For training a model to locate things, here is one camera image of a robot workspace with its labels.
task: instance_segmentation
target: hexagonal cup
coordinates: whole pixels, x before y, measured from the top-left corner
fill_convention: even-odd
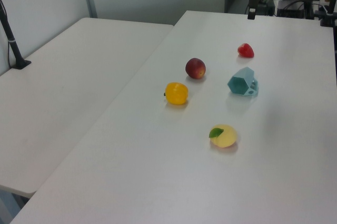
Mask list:
[[[237,71],[227,85],[234,94],[242,96],[255,96],[259,91],[259,83],[254,78],[254,71],[249,67]]]

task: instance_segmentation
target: green leaf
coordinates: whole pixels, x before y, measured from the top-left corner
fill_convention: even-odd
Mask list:
[[[210,132],[209,137],[210,138],[214,138],[214,137],[218,137],[220,134],[222,134],[223,129],[221,128],[213,128],[212,131]]]

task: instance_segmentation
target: bell pepper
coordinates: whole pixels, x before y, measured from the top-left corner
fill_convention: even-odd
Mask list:
[[[169,83],[165,89],[164,96],[166,96],[168,103],[184,104],[189,96],[189,90],[182,83]]]

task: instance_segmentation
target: strawberry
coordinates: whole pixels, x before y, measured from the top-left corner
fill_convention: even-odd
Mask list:
[[[249,46],[249,44],[247,44],[247,43],[243,43],[241,46],[239,46],[237,48],[237,52],[242,57],[246,57],[246,58],[253,58],[254,57],[254,51],[253,51],[252,47]]]

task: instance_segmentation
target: white table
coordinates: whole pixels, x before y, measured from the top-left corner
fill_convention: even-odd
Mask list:
[[[85,18],[0,77],[0,189],[31,197],[172,29]]]
[[[244,42],[255,58],[237,56]],[[187,77],[192,57],[204,80]],[[255,98],[226,86],[246,66]],[[188,86],[187,105],[167,104],[172,81]],[[12,224],[335,223],[336,119],[330,28],[186,12]],[[210,144],[218,123],[236,145]]]

